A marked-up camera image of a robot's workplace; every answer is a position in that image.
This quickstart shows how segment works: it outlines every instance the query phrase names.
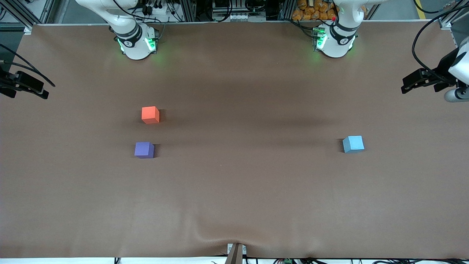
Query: white robot link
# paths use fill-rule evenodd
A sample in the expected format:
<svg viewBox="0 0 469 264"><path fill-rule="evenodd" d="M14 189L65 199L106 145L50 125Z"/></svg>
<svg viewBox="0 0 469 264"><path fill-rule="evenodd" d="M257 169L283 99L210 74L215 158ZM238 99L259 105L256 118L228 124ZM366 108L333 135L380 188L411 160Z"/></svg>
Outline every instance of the white robot link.
<svg viewBox="0 0 469 264"><path fill-rule="evenodd" d="M322 24L317 49L332 58L344 56L352 48L356 30L364 18L362 6L380 4L388 0L334 0L339 8L337 19L330 24Z"/></svg>
<svg viewBox="0 0 469 264"><path fill-rule="evenodd" d="M158 31L144 24L137 23L133 16L123 9L137 5L138 0L76 0L76 2L95 12L109 23L117 35L122 52L132 60L141 60L156 52Z"/></svg>

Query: light blue cube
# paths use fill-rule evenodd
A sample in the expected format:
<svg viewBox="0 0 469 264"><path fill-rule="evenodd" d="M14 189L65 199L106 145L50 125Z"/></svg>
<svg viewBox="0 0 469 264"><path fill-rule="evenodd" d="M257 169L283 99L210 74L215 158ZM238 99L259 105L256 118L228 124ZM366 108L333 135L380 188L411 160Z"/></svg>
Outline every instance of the light blue cube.
<svg viewBox="0 0 469 264"><path fill-rule="evenodd" d="M362 136L348 136L342 143L344 144L345 153L358 153L365 149Z"/></svg>

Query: orange cube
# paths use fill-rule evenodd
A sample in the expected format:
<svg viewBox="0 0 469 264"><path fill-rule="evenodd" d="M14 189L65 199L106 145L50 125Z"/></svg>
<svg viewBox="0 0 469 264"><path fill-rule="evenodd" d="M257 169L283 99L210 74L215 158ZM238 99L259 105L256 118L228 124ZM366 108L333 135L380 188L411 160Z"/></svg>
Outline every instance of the orange cube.
<svg viewBox="0 0 469 264"><path fill-rule="evenodd" d="M156 106L142 107L142 120L145 124L159 123L159 110Z"/></svg>

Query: brown table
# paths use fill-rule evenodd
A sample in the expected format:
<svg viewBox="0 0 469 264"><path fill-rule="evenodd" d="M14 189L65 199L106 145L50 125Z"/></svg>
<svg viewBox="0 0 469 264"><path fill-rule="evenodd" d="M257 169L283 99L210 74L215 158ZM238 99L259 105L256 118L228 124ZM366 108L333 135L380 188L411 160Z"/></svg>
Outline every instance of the brown table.
<svg viewBox="0 0 469 264"><path fill-rule="evenodd" d="M364 23L341 59L289 23L169 25L131 61L104 26L35 26L56 84L1 98L0 257L469 257L469 104L402 95L423 23ZM454 48L435 24L417 53ZM143 106L162 109L146 125ZM366 151L341 152L362 135ZM133 156L137 141L157 158Z"/></svg>

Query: yellow tape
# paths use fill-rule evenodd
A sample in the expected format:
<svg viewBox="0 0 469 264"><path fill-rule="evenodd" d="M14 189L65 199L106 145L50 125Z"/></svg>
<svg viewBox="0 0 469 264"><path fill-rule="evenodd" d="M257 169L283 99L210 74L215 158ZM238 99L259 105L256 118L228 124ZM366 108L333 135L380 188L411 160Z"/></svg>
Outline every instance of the yellow tape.
<svg viewBox="0 0 469 264"><path fill-rule="evenodd" d="M420 0L415 0L415 2L417 2L417 5L418 5L418 6L422 7L422 4L420 3ZM419 17L420 19L427 19L427 18L425 17L425 13L424 13L424 12L420 11L420 9L418 9L417 7L415 7L415 8L417 9L417 14L418 14L418 17Z"/></svg>

